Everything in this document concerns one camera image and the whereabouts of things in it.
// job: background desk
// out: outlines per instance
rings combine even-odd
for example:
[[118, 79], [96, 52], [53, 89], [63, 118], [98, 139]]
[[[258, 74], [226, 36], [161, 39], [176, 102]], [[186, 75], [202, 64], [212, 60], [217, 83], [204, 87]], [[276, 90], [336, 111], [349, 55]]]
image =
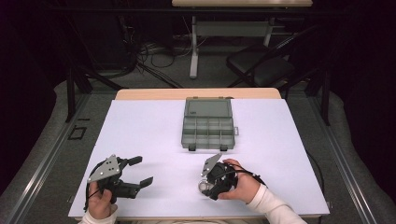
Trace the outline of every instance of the background desk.
[[[211, 96], [217, 97], [219, 92], [228, 90], [212, 90], [217, 92]], [[246, 169], [261, 175], [268, 187], [288, 201], [298, 214], [315, 217], [329, 214], [286, 102], [277, 97], [246, 99], [251, 89], [241, 90], [245, 95], [240, 92], [239, 96], [245, 99], [232, 100], [234, 125], [240, 134], [235, 138], [235, 148], [224, 152], [222, 159], [237, 159]], [[255, 94], [275, 92], [257, 90]], [[118, 199], [121, 220], [263, 218], [263, 214], [251, 212], [242, 202], [213, 201], [198, 191], [205, 160], [219, 151], [189, 152], [182, 148], [185, 96], [180, 92], [176, 98], [182, 100], [145, 100], [147, 96], [137, 93], [135, 99], [145, 99], [121, 100], [126, 93], [133, 95], [140, 91], [120, 92], [112, 102], [69, 216], [84, 215], [82, 207], [89, 173], [99, 161], [116, 154], [121, 158], [143, 157], [142, 163], [125, 167], [121, 177], [124, 182], [138, 183], [154, 176], [153, 184], [142, 189], [136, 199]], [[163, 92], [158, 95], [160, 98], [168, 98], [166, 95], [172, 91], [156, 90]], [[197, 89], [184, 94], [209, 96], [209, 92]]]
[[[311, 7], [311, 0], [173, 0], [174, 7]], [[212, 36], [265, 36], [264, 45], [268, 46], [272, 26], [268, 21], [253, 22], [235, 22], [235, 21], [202, 21], [192, 17], [191, 35], [192, 35], [192, 56], [190, 78], [197, 78], [198, 69], [198, 35]]]

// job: white tabletop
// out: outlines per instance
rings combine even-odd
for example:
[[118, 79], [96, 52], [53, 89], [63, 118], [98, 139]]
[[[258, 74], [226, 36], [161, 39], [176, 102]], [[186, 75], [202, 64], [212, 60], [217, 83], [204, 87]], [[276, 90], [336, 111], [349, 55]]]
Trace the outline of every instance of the white tabletop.
[[[189, 152], [181, 145], [184, 100], [113, 101], [69, 216], [84, 215], [89, 173], [111, 154], [142, 156], [120, 179], [139, 183], [154, 177], [136, 199], [118, 198], [120, 219], [208, 219], [262, 217], [242, 202], [213, 201], [198, 190], [200, 173], [216, 149]], [[302, 216], [329, 214], [289, 108], [282, 99], [234, 99], [235, 147], [223, 153], [262, 176], [274, 193]]]
[[174, 7], [311, 7], [311, 0], [173, 0]]

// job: gray floor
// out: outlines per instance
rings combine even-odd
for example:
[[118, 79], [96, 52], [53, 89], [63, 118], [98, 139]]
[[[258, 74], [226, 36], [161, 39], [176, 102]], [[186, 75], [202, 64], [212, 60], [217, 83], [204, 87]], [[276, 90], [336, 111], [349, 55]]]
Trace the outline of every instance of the gray floor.
[[[189, 78], [190, 55], [176, 57], [172, 65], [158, 70], [185, 88], [226, 87], [235, 79], [235, 75], [225, 67], [224, 57], [241, 48], [234, 41], [207, 39], [201, 46], [199, 75], [196, 79]], [[158, 54], [154, 59], [154, 62], [163, 64], [171, 60], [168, 56]], [[141, 74], [138, 70], [113, 80], [128, 88], [169, 88], [160, 80], [147, 73]], [[65, 83], [55, 88], [57, 104], [45, 130], [17, 176], [0, 197], [0, 223], [76, 223], [67, 216], [71, 206], [68, 201], [78, 189], [109, 104], [115, 96], [114, 91], [96, 80], [92, 80], [92, 85], [95, 89], [92, 94], [78, 94], [78, 113], [69, 124], [64, 123], [67, 113]], [[350, 142], [342, 101], [332, 94], [332, 126], [327, 127], [318, 117], [318, 99], [307, 98], [303, 89], [304, 83], [293, 88], [288, 105], [305, 148], [318, 161], [323, 173], [325, 198], [332, 208], [331, 214], [321, 222], [394, 223], [395, 204], [376, 185]], [[67, 140], [75, 125], [86, 128], [83, 139]], [[340, 163], [342, 160], [346, 161], [346, 165]], [[318, 167], [314, 163], [312, 166], [320, 183]], [[318, 223], [317, 219], [307, 221]]]

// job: hand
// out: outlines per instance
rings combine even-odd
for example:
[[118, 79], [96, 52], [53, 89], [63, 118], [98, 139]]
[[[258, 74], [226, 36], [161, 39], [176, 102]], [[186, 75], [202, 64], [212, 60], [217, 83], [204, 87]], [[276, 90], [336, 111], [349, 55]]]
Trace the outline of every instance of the hand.
[[90, 195], [88, 200], [88, 210], [95, 219], [104, 219], [111, 216], [111, 191], [105, 189], [103, 194], [100, 192], [98, 183], [90, 183]]
[[[242, 170], [241, 165], [236, 160], [227, 159], [223, 162], [231, 164], [235, 170]], [[251, 175], [245, 173], [237, 174], [238, 184], [236, 188], [228, 192], [223, 192], [219, 194], [219, 198], [225, 200], [241, 200], [245, 203], [250, 203], [256, 195], [257, 191], [259, 190], [260, 183], [255, 180]]]

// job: person's left hand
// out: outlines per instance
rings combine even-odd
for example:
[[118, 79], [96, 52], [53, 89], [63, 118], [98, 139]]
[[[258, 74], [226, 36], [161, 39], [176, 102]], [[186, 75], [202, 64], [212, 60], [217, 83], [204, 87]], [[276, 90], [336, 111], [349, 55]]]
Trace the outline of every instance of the person's left hand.
[[88, 200], [88, 210], [95, 219], [104, 219], [111, 216], [111, 191], [105, 189], [103, 194], [100, 192], [98, 183], [90, 183], [90, 195]]

